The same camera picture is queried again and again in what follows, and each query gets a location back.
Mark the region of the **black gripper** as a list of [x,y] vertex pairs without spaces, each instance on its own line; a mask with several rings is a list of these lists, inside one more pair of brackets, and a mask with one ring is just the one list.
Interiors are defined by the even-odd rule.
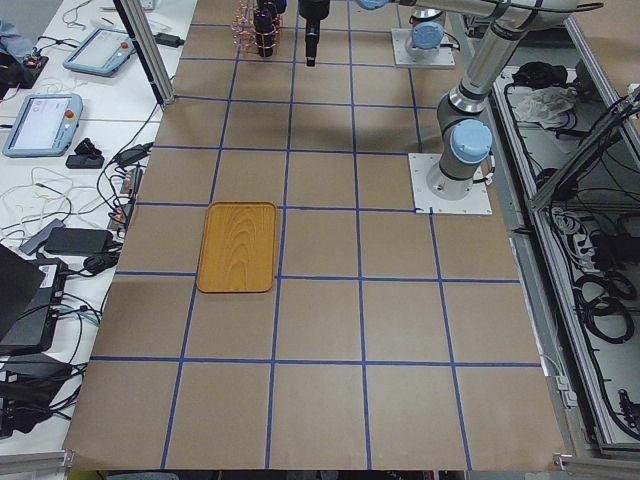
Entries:
[[330,11],[329,0],[300,0],[299,14],[306,21],[305,25],[305,58],[307,66],[315,66],[317,47],[320,38],[321,21],[326,19]]

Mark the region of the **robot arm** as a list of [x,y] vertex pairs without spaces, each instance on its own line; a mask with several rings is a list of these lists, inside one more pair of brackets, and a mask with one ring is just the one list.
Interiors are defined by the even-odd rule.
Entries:
[[409,48],[418,50],[438,48],[445,36],[445,20],[446,13],[443,10],[415,7],[409,19],[411,25]]
[[406,1],[406,6],[476,16],[489,21],[459,84],[441,99],[437,118],[444,151],[427,174],[433,194],[460,200],[471,188],[493,137],[479,120],[497,76],[530,31],[550,28],[579,10],[577,1]]

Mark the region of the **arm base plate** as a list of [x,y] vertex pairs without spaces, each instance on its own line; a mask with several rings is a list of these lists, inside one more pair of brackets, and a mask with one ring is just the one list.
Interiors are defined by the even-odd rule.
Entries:
[[419,214],[480,215],[492,214],[488,187],[478,166],[471,179],[458,181],[440,170],[440,154],[410,153],[409,172],[414,210]]
[[445,34],[441,45],[431,50],[410,49],[408,46],[410,29],[391,30],[394,60],[397,67],[453,69],[455,60],[453,47]]

